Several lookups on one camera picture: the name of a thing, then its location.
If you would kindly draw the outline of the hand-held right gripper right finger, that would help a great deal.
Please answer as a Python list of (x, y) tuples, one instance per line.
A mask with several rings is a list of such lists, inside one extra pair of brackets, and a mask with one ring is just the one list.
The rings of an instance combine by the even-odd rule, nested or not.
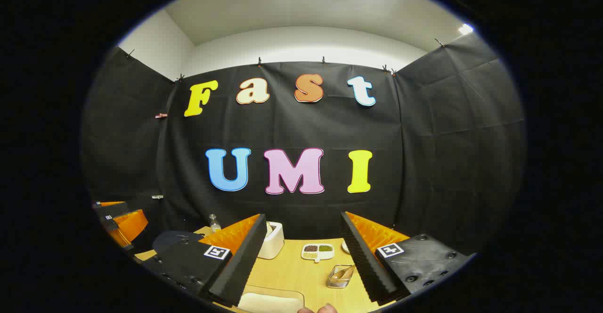
[(341, 212), (341, 236), (372, 302), (402, 304), (429, 292), (475, 258), (421, 233), (406, 236)]

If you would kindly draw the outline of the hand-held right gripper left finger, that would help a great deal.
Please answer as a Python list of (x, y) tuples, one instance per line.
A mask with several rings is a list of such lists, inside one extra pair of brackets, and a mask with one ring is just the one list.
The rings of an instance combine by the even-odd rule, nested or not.
[(141, 265), (189, 296), (237, 306), (266, 233), (265, 214), (256, 214), (202, 239), (178, 237)]

